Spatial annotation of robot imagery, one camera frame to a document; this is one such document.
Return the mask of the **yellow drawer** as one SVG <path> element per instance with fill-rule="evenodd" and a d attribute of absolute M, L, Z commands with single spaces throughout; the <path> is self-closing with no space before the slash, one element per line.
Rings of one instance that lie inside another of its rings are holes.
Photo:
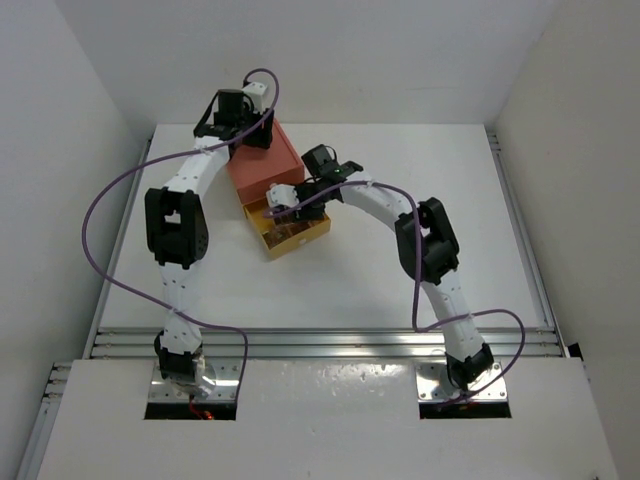
<path fill-rule="evenodd" d="M 289 225 L 284 228 L 276 227 L 273 219 L 263 216 L 267 209 L 268 204 L 265 198 L 243 206 L 245 216 L 270 260 L 281 258 L 320 238 L 327 234 L 331 228 L 331 220 L 327 215 L 321 221 L 303 222 L 301 225 Z M 285 231 L 288 234 L 288 239 L 276 248 L 268 249 L 263 240 L 263 234 L 269 230 Z"/>

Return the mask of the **long brown eyeshadow palette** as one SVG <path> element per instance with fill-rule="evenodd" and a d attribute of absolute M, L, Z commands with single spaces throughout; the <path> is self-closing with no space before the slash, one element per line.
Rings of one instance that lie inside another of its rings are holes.
<path fill-rule="evenodd" d="M 298 212 L 289 213 L 286 215 L 279 215 L 273 218 L 274 225 L 276 227 L 282 227 L 289 225 L 301 225 L 304 219 L 300 217 Z"/>

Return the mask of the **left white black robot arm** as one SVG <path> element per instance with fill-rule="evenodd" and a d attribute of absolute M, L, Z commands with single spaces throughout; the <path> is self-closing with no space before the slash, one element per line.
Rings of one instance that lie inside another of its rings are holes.
<path fill-rule="evenodd" d="M 160 267 L 169 305 L 154 349 L 162 377 L 192 399 L 207 398 L 216 386 L 201 328 L 186 319 L 195 304 L 190 283 L 209 245 L 202 197 L 240 145 L 270 147 L 271 116 L 245 139 L 236 138 L 264 119 L 267 90 L 262 83 L 247 82 L 241 89 L 216 92 L 194 128 L 194 152 L 170 180 L 148 189 L 144 197 L 147 246 Z"/>

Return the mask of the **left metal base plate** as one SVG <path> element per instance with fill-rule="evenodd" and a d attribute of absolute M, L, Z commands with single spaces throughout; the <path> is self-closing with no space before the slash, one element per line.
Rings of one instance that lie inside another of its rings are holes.
<path fill-rule="evenodd" d="M 164 377 L 159 364 L 154 365 L 148 389 L 148 402 L 186 404 L 191 396 L 196 403 L 233 403 L 237 396 L 240 367 L 233 363 L 213 361 L 196 374 L 194 381 Z"/>

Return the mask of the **round-pan eyeshadow palette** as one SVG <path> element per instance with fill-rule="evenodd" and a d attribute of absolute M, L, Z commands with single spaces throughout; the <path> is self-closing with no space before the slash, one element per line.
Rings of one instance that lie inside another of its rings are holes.
<path fill-rule="evenodd" d="M 288 239 L 288 234 L 282 230 L 269 230 L 263 234 L 263 240 L 268 249 L 274 249 Z"/>

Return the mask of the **white front cover panel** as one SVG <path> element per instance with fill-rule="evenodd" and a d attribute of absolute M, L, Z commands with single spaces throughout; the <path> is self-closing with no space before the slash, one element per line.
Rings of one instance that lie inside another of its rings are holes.
<path fill-rule="evenodd" d="M 423 419 L 406 364 L 253 361 L 232 421 L 145 418 L 149 360 L 83 360 L 43 479 L 613 479 L 580 361 L 523 359 L 506 419 Z"/>

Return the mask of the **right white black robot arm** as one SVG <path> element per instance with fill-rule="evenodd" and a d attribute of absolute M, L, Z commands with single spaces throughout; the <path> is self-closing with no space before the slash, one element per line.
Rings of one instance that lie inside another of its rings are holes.
<path fill-rule="evenodd" d="M 295 217 L 316 218 L 328 202 L 339 201 L 393 231 L 400 265 L 415 282 L 413 309 L 424 292 L 444 336 L 450 388 L 468 394 L 494 357 L 462 293 L 460 247 L 442 202 L 435 197 L 417 202 L 404 190 L 375 180 L 361 165 L 339 163 L 335 151 L 323 144 L 304 153 L 302 161 L 310 179 L 294 187 Z"/>

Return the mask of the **orange drawer box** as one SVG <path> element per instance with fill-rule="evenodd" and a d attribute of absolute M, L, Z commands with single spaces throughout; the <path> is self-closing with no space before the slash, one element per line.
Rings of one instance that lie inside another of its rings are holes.
<path fill-rule="evenodd" d="M 294 185 L 305 178 L 304 164 L 275 120 L 269 149 L 239 147 L 227 164 L 227 171 L 242 205 L 263 199 L 272 184 Z"/>

